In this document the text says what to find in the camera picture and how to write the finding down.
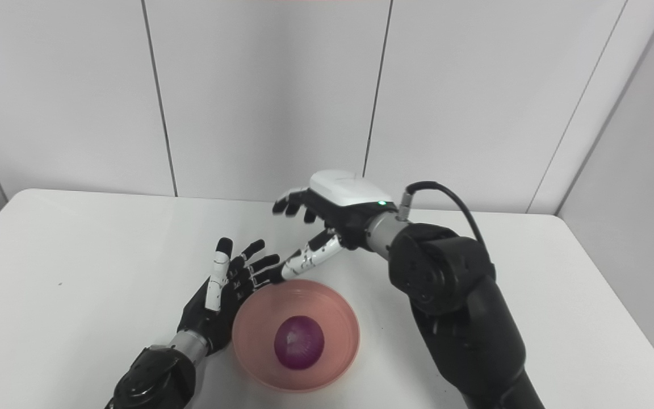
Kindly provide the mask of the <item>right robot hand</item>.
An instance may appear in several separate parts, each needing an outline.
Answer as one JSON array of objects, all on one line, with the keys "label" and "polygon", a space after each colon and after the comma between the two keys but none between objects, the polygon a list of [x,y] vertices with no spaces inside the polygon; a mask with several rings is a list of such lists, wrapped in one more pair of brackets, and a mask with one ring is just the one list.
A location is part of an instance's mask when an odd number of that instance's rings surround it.
[{"label": "right robot hand", "polygon": [[368,228],[382,213],[396,213],[391,197],[355,173],[321,170],[306,187],[288,190],[272,207],[272,213],[294,217],[304,208],[304,223],[324,221],[324,230],[302,249],[269,270],[269,282],[292,280],[342,249],[366,249]]}]

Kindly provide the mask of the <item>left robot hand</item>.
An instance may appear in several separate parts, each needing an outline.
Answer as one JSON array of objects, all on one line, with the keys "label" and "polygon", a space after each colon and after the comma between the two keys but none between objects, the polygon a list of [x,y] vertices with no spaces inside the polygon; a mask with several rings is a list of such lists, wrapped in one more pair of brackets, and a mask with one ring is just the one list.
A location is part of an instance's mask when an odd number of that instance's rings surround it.
[{"label": "left robot hand", "polygon": [[280,257],[253,259],[265,246],[264,239],[257,239],[233,257],[230,238],[224,236],[216,244],[208,278],[184,307],[177,327],[177,332],[189,332],[202,342],[205,356],[228,346],[241,306],[270,284],[267,270],[278,266]]}]

